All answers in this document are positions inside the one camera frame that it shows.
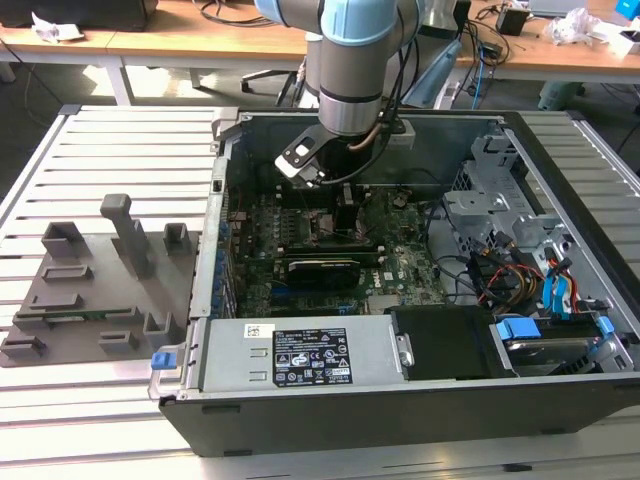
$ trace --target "white sticker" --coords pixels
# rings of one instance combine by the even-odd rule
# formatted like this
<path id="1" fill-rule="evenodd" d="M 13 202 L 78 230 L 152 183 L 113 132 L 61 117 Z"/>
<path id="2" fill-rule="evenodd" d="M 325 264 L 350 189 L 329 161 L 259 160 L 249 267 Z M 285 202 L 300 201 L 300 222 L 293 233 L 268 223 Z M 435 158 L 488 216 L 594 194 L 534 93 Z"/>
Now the white sticker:
<path id="1" fill-rule="evenodd" d="M 275 329 L 275 323 L 245 323 L 244 338 L 271 338 Z"/>
<path id="2" fill-rule="evenodd" d="M 327 370 L 331 370 L 331 375 L 333 376 L 341 376 L 341 375 L 349 375 L 348 368 L 329 368 Z"/>

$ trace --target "metal work table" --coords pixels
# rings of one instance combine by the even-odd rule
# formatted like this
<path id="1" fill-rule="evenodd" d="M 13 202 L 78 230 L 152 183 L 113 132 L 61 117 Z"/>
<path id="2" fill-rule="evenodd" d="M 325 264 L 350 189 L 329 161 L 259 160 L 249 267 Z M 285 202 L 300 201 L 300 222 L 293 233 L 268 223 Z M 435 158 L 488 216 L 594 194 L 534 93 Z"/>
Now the metal work table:
<path id="1" fill-rule="evenodd" d="M 74 220 L 83 234 L 109 232 L 100 200 L 128 193 L 146 231 L 175 221 L 201 231 L 215 160 L 213 111 L 83 107 L 56 119 L 0 208 L 0 339 L 38 268 L 39 237 L 51 220 Z M 581 122 L 536 113 L 526 120 L 548 149 L 558 149 L 556 162 L 638 271 L 632 251 L 640 238 L 640 198 L 631 172 L 599 137 L 587 140 Z M 147 361 L 0 370 L 0 476 L 495 478 L 503 465 L 517 463 L 532 466 L 533 475 L 543 470 L 547 479 L 585 479 L 629 478 L 640 467 L 640 408 L 575 435 L 202 459 L 147 399 L 149 376 Z M 322 412 L 310 414 L 322 421 Z"/>

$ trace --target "motherboard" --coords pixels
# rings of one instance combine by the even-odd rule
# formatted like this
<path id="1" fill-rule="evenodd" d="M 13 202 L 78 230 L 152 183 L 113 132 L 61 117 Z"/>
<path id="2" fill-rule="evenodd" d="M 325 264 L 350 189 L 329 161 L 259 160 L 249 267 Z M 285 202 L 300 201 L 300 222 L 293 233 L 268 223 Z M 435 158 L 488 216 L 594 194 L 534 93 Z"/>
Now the motherboard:
<path id="1" fill-rule="evenodd" d="M 382 314 L 443 303 L 421 228 L 426 202 L 399 188 L 231 198 L 236 316 Z"/>

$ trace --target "blue wire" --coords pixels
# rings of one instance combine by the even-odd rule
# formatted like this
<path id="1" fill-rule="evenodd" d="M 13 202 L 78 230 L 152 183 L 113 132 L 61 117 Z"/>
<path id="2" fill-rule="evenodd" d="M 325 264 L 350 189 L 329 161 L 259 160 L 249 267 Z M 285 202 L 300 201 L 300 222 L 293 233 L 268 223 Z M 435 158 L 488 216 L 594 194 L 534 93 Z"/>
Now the blue wire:
<path id="1" fill-rule="evenodd" d="M 476 103 L 478 102 L 478 94 L 480 93 L 480 84 L 482 83 L 482 72 L 484 71 L 484 55 L 482 53 L 482 47 L 480 48 L 480 74 L 478 75 L 478 84 L 476 85 L 476 93 L 473 96 L 473 103 L 471 104 L 471 110 L 476 109 Z"/>

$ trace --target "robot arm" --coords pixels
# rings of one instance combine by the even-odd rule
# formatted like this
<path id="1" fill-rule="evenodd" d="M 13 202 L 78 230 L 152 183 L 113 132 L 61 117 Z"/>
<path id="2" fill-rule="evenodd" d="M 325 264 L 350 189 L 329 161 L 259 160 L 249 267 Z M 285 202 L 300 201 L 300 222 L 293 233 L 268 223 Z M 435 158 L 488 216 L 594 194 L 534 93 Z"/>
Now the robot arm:
<path id="1" fill-rule="evenodd" d="M 450 0 L 255 2 L 274 21 L 322 35 L 320 125 L 307 129 L 276 160 L 285 176 L 309 186 L 325 181 L 326 171 L 341 174 L 345 165 L 345 171 L 353 171 L 371 156 L 371 148 L 353 146 L 372 145 L 369 140 L 380 130 L 376 125 L 389 58 L 413 40 L 425 20 L 434 36 L 454 36 L 456 29 L 453 7 L 447 12 Z"/>

